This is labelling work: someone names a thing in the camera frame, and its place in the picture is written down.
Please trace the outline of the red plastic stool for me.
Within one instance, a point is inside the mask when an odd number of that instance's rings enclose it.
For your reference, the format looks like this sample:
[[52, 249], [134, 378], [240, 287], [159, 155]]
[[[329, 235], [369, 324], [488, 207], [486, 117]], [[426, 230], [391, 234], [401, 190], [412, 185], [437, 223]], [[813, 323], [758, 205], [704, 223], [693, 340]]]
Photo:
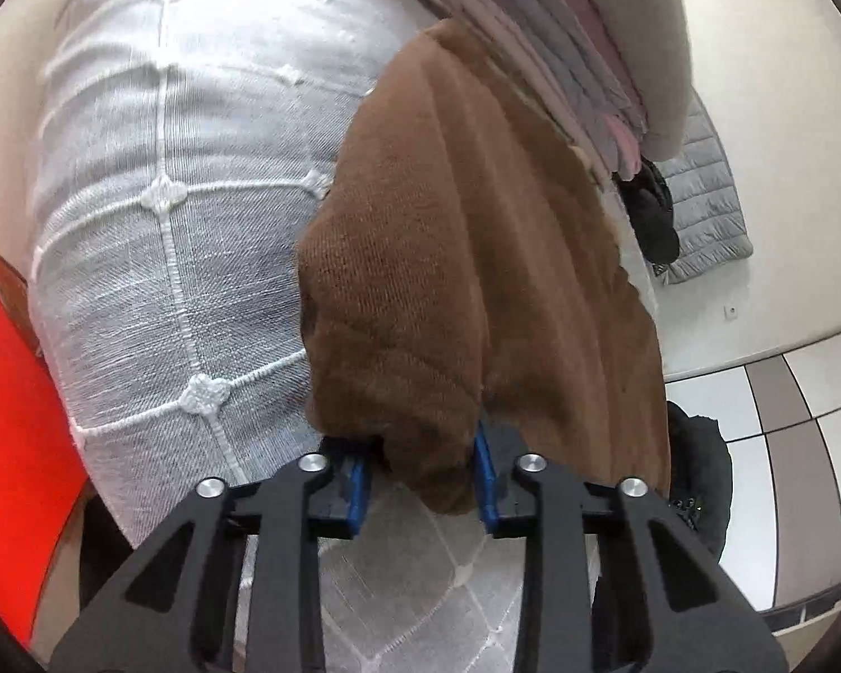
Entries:
[[86, 484], [27, 313], [0, 255], [0, 618], [30, 644], [54, 550]]

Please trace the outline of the black garment beside bed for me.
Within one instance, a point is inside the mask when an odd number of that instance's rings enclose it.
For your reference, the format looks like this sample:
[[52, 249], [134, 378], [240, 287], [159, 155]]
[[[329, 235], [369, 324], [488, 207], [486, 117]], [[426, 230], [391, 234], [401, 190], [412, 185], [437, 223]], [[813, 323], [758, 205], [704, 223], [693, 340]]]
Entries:
[[658, 167], [643, 158], [633, 178], [615, 179], [615, 184], [644, 258], [655, 266], [670, 266], [679, 259], [681, 240], [674, 229], [670, 188]]

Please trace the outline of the black bag on floor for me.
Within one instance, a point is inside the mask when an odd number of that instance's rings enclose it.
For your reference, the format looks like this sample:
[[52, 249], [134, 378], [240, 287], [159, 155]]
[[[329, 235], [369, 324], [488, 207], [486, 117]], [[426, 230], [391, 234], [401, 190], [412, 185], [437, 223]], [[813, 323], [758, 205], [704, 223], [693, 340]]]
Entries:
[[719, 422], [667, 403], [671, 451], [668, 503], [719, 561], [731, 521], [732, 459]]

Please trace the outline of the grey quilted jacket on floor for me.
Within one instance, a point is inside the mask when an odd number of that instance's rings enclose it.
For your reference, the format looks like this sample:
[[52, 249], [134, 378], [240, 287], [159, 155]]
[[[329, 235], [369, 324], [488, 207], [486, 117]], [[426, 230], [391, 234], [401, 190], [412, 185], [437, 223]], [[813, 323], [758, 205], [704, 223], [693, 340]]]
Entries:
[[692, 95], [679, 154], [656, 169], [673, 199], [673, 227], [681, 244], [673, 263], [653, 268], [660, 284], [687, 283], [754, 255], [728, 155], [697, 94]]

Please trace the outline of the stack of folded clothes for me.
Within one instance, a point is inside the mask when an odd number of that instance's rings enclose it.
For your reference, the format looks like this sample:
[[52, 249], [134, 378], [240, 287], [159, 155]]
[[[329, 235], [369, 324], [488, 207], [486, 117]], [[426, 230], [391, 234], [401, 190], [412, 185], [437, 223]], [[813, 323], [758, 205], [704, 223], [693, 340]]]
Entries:
[[423, 0], [486, 41], [519, 88], [581, 147], [600, 173], [641, 169], [644, 120], [576, 15], [557, 0]]

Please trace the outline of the brown coat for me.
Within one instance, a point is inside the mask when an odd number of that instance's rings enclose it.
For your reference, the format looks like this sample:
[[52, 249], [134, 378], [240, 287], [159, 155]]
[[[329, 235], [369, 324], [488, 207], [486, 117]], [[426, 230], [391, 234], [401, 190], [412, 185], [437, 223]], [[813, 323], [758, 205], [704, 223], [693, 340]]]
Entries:
[[297, 246], [311, 424], [471, 508], [480, 418], [582, 476], [670, 485], [653, 319], [576, 152], [452, 20], [390, 61]]

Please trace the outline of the grey quilted bedspread mattress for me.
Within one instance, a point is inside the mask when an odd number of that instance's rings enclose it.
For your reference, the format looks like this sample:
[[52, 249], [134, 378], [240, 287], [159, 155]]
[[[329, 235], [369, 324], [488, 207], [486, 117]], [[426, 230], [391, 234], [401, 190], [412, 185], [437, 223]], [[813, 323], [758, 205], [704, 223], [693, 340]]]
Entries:
[[30, 306], [124, 536], [269, 477], [305, 416], [296, 240], [416, 0], [70, 0], [45, 71]]

